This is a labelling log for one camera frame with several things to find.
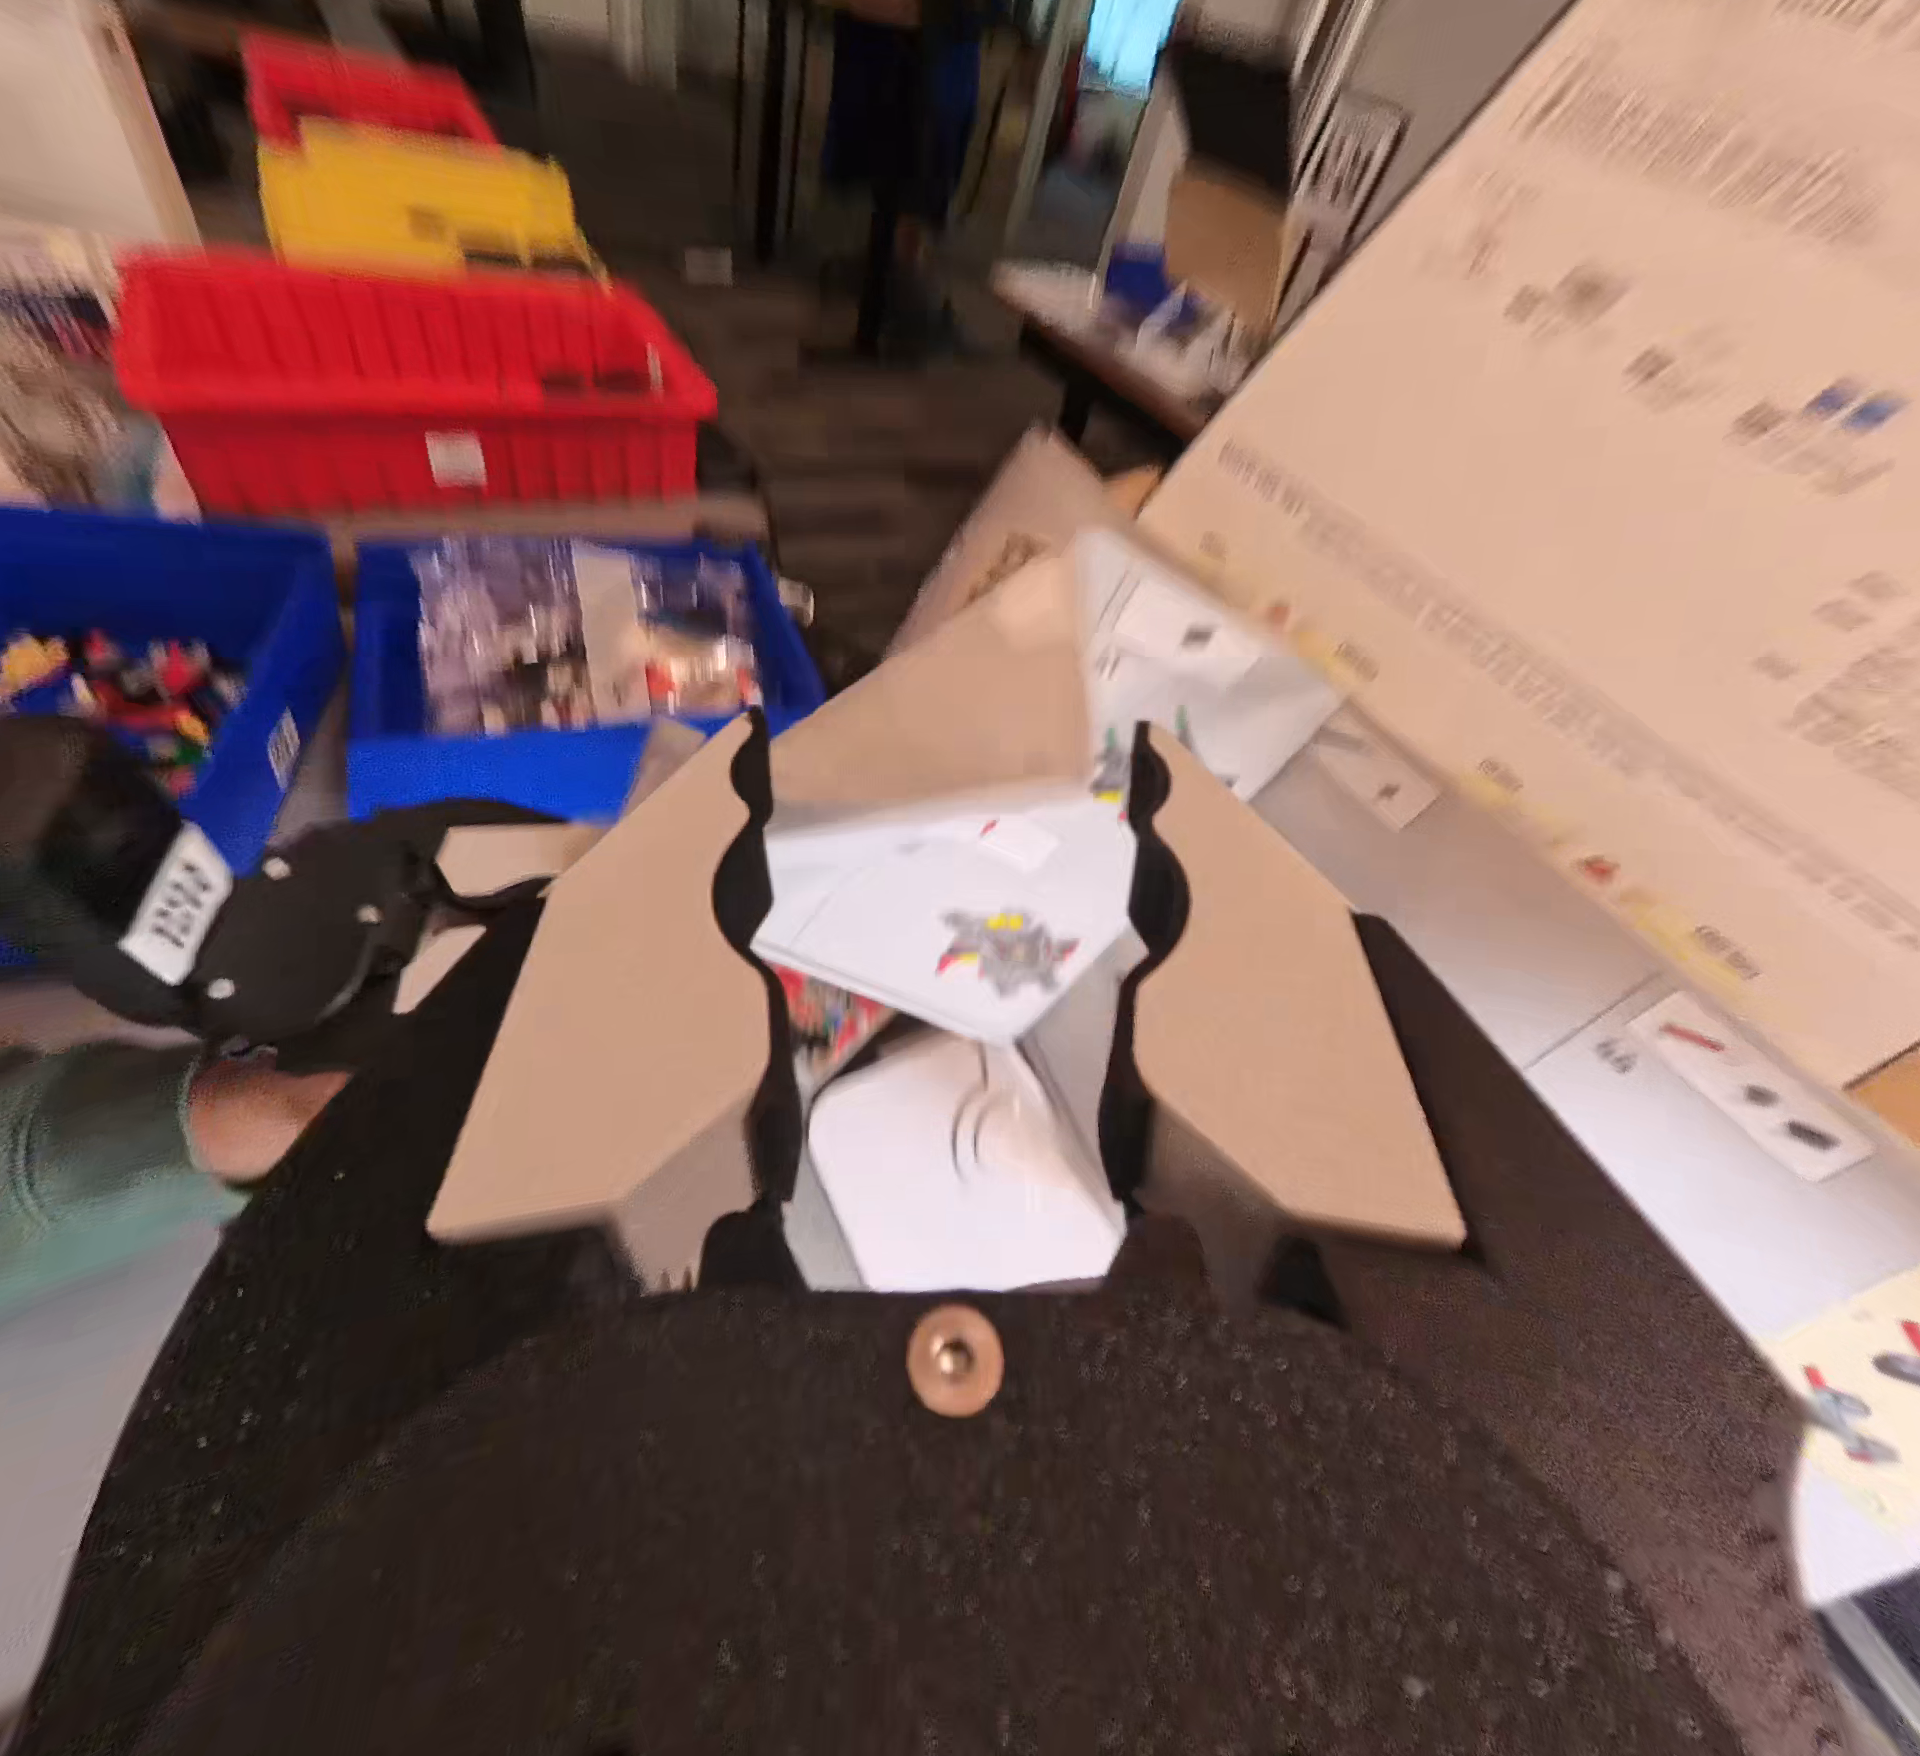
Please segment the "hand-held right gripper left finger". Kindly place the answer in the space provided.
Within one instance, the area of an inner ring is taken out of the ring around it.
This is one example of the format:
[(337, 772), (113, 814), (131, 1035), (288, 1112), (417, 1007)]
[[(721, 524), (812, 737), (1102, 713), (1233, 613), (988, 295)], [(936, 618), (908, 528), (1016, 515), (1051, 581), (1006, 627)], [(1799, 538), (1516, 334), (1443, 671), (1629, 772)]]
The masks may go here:
[(538, 900), (427, 1208), (444, 1247), (594, 1231), (647, 1289), (799, 1289), (802, 1156), (764, 713), (736, 717)]

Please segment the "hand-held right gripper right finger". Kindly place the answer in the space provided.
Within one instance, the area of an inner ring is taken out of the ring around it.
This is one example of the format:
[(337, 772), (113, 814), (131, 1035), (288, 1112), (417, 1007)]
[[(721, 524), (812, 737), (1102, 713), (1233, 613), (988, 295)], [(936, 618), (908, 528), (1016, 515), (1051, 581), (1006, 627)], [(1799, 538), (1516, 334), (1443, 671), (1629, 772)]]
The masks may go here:
[(1098, 1097), (1126, 1211), (1189, 1225), (1226, 1304), (1278, 1300), (1325, 1247), (1462, 1253), (1469, 1225), (1346, 894), (1148, 722), (1126, 823), (1143, 956)]

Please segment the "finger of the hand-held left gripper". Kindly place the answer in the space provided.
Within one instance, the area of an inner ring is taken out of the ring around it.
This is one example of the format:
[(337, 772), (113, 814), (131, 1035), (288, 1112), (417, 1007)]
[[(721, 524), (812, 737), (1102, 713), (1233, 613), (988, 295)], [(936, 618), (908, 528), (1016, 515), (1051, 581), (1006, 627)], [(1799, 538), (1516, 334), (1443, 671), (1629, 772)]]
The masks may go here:
[(453, 898), (494, 898), (564, 877), (604, 832), (591, 823), (453, 827), (438, 847), (438, 874)]
[(435, 926), (398, 978), (393, 1016), (415, 1016), (486, 934), (486, 924)]

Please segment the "white book stand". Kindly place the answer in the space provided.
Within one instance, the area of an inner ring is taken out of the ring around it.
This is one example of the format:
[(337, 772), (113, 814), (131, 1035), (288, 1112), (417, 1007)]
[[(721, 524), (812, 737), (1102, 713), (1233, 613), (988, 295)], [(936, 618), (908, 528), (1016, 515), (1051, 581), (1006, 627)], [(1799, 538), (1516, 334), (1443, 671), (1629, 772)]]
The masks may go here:
[(1108, 1193), (1023, 1039), (1128, 942), (1136, 836), (1098, 794), (1078, 538), (1128, 528), (1031, 430), (873, 673), (771, 748), (777, 907), (756, 950), (891, 1007), (809, 1097), (793, 1235), (824, 1286), (1048, 1289), (1106, 1274)]

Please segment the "lego instruction booklet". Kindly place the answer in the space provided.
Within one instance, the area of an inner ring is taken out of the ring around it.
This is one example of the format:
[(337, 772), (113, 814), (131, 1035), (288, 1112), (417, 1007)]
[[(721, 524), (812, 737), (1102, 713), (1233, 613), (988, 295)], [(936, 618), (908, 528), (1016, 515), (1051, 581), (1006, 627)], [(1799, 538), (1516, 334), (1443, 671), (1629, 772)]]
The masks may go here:
[(777, 907), (760, 950), (951, 1035), (1037, 1045), (1092, 1071), (1095, 1007), (1118, 998), (1144, 929), (1128, 820), (1136, 727), (1177, 741), (1187, 827), (1171, 855), (1200, 902), (1192, 989), (1170, 1069), (1196, 1116), (1148, 1136), (1148, 1168), (1221, 1171), (1251, 1229), (1402, 1247), (1466, 1244), (1466, 1171), (1443, 1168), (1443, 1088), (1419, 1088), (1411, 1033), (1363, 929), (1426, 956), (1443, 1007), (1502, 1056), (1498, 1086), (1549, 1097), (1612, 1190), (1747, 1333), (1799, 1336), (1836, 1306), (1883, 1322), (1893, 1375), (1838, 1331), (1792, 1383), (1812, 1414), (1803, 1564), (1820, 1599), (1917, 1573), (1917, 1350), (1889, 1304), (1917, 1296), (1917, 1168), (1889, 1131), (1792, 1078), (1722, 1013), (1657, 1013), (1657, 971), (1624, 929), (1578, 926), (1549, 880), (1469, 823), (1338, 691), (1118, 531), (1037, 555), (942, 618), (914, 618), (865, 687), (777, 741), (777, 772), (824, 768), (846, 741), (879, 768), (910, 717), (958, 717), (988, 691), (988, 741), (1013, 741), (1037, 691), (1078, 678), (1087, 789), (951, 789), (925, 804), (789, 809), (770, 840)]

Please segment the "person's left forearm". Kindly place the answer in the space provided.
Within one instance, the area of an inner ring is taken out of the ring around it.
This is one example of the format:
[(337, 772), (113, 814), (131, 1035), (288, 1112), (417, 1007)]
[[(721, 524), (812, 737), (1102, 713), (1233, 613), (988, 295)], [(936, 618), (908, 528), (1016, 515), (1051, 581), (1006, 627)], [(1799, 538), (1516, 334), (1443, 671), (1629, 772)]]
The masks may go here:
[(198, 1071), (192, 1045), (3, 1045), (8, 1319), (247, 1208), (190, 1142)]

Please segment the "clear bag of lego parts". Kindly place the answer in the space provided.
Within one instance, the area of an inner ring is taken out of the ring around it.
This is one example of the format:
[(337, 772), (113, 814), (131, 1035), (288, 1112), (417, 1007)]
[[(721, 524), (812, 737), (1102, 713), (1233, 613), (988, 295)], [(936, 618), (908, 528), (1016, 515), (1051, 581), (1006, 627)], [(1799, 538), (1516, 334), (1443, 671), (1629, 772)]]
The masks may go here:
[(409, 553), (429, 734), (575, 734), (765, 701), (750, 572), (691, 546), (440, 538)]

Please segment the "heap of mixed lego parts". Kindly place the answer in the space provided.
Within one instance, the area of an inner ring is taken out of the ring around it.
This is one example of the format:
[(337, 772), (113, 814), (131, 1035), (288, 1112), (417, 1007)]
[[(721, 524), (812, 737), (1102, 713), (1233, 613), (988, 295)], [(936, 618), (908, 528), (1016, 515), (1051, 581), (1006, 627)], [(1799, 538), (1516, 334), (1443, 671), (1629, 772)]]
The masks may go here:
[(190, 794), (247, 694), (247, 671), (204, 640), (119, 642), (107, 629), (3, 631), (3, 713), (77, 717), (143, 758), (161, 789)]

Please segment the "person's left hand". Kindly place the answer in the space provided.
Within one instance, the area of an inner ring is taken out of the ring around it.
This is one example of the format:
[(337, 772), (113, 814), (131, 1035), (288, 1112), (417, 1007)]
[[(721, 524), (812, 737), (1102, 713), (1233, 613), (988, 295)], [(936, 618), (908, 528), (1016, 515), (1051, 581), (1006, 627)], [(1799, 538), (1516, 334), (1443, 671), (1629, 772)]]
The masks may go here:
[(190, 1156), (228, 1189), (256, 1189), (349, 1081), (349, 1071), (284, 1071), (257, 1056), (201, 1067), (182, 1104)]

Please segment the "blue storage bin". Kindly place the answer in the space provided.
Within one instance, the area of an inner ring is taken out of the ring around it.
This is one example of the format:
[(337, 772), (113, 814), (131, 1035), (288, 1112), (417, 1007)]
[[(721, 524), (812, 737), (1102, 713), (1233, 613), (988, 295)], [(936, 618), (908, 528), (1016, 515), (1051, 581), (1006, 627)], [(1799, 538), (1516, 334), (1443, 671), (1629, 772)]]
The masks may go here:
[[(459, 538), (583, 538), (583, 534), (459, 534)], [(575, 734), (429, 734), (417, 652), (420, 592), (409, 553), (440, 538), (365, 540), (352, 581), (352, 709), (349, 709), (349, 809), (427, 804), (435, 798), (497, 798), (572, 823), (610, 820), (637, 780), (645, 748), (661, 724), (708, 737), (733, 717), (656, 717)], [(616, 540), (620, 547), (672, 547), (673, 540)], [(756, 547), (682, 540), (706, 555), (733, 555), (750, 572), (756, 648), (770, 731), (793, 727), (827, 701), (802, 627), (778, 594)]]
[(234, 874), (257, 867), (346, 673), (324, 538), (301, 528), (8, 509), (3, 631), (10, 629), (107, 629), (119, 642), (204, 640), (240, 663), (250, 687), (190, 794), (169, 794), (131, 758)]

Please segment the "yellow storage bin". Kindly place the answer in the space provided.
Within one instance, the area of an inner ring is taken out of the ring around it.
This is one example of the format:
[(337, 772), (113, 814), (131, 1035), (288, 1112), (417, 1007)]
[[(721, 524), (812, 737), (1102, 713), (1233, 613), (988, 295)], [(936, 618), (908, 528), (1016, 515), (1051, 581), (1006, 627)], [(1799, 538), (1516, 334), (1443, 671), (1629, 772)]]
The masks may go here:
[(308, 271), (610, 282), (564, 166), (511, 145), (314, 121), (257, 145), (257, 205), (275, 258)]

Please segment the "white printed task sheet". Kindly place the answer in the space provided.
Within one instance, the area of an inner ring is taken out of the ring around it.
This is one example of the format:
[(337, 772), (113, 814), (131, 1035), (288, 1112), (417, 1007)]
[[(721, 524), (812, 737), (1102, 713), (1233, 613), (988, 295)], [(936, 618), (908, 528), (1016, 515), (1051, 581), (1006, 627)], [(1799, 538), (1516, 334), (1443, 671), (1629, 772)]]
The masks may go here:
[(1575, 0), (1143, 528), (1865, 1088), (1917, 1052), (1917, 0)]

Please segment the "wooden side table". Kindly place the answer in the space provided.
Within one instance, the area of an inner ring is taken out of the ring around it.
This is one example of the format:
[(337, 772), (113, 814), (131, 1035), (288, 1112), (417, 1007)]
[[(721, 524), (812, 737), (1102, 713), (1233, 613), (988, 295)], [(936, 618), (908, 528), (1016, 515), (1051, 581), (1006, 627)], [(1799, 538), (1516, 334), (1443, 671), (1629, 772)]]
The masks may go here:
[(1153, 245), (1121, 245), (1102, 268), (1001, 262), (988, 283), (1021, 353), (1060, 383), (1068, 439), (1108, 414), (1180, 453), (1255, 373), (1235, 317), (1177, 282)]

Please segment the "small red storage bin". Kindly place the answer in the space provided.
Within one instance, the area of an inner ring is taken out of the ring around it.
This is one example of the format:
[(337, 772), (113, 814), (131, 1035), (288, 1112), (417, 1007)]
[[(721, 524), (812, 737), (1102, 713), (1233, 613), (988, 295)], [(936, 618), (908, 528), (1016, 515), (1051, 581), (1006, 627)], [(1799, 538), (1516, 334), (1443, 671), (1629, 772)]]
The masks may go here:
[(247, 31), (240, 72), (250, 130), (273, 148), (298, 148), (308, 121), (497, 145), (472, 88), (440, 64)]

